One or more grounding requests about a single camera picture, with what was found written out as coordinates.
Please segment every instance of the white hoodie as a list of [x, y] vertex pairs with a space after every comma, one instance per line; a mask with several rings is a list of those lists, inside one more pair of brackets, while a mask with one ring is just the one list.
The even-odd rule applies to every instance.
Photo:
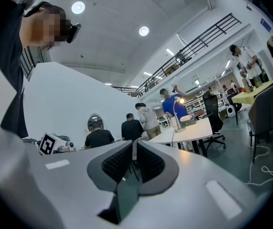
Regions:
[[144, 130], [147, 131], [159, 125], [155, 112], [149, 107], [141, 107], [138, 111], [140, 123], [145, 124]]

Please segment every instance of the desk lamp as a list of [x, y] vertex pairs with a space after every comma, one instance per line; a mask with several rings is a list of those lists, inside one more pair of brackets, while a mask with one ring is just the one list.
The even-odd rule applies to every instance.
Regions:
[[174, 110], [174, 106], [175, 106], [176, 103], [183, 104], [184, 103], [184, 99], [182, 99], [180, 97], [174, 97], [174, 103], [173, 103], [173, 113], [174, 113], [174, 117], [175, 117], [175, 120], [176, 120], [176, 124], [178, 126], [178, 129], [175, 129], [174, 131], [175, 132], [182, 132], [182, 131], [185, 131], [186, 128], [185, 127], [184, 128], [181, 127], [181, 123], [180, 123], [180, 121], [178, 119], [178, 116], [176, 115], [175, 110]]

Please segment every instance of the yellow table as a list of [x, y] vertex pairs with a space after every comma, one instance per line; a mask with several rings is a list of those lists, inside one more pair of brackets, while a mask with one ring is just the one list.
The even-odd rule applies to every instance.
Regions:
[[263, 83], [260, 87], [254, 88], [254, 91], [251, 93], [239, 93], [235, 97], [232, 97], [233, 103], [240, 103], [240, 104], [253, 104], [255, 101], [255, 96], [261, 93], [263, 90], [267, 89], [269, 86], [273, 85], [273, 80], [269, 82]]

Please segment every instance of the railing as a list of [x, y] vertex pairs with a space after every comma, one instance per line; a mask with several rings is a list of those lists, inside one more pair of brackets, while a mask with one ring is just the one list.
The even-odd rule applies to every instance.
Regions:
[[20, 64], [21, 64], [23, 73], [28, 81], [30, 80], [31, 75], [34, 69], [36, 68], [36, 62], [37, 63], [44, 62], [40, 47], [37, 47], [38, 57], [37, 57], [37, 60], [34, 60], [33, 54], [31, 53], [31, 52], [34, 52], [33, 50], [34, 48], [30, 48], [29, 46], [27, 48], [24, 48], [22, 56], [20, 57]]
[[140, 93], [138, 92], [137, 88], [130, 88], [130, 87], [117, 87], [117, 86], [113, 86], [113, 88], [128, 94], [131, 97], [140, 97]]
[[36, 67], [36, 64], [32, 57], [29, 46], [24, 48], [22, 56], [20, 57], [20, 63], [26, 79], [30, 80], [31, 74], [33, 69]]
[[161, 68], [154, 72], [151, 77], [149, 77], [143, 84], [141, 84], [138, 88], [139, 96], [142, 96], [145, 92], [149, 91], [171, 73], [182, 67], [190, 59], [205, 50], [207, 47], [223, 37], [227, 32], [237, 27], [239, 24], [241, 24], [241, 22], [237, 20], [231, 13], [215, 23], [212, 27], [199, 35], [191, 43], [182, 48]]

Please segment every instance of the blue shirt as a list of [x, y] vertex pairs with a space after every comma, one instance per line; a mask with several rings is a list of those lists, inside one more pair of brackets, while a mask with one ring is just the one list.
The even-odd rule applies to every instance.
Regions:
[[[175, 101], [174, 98], [180, 97], [180, 96], [181, 95], [179, 94], [175, 94], [170, 96], [170, 98], [167, 98], [164, 100], [164, 102], [162, 103], [164, 113], [169, 112], [170, 114], [174, 116], [174, 112], [173, 112], [173, 103]], [[181, 117], [188, 115], [185, 106], [181, 103], [176, 103], [174, 106], [174, 110], [179, 120]]]

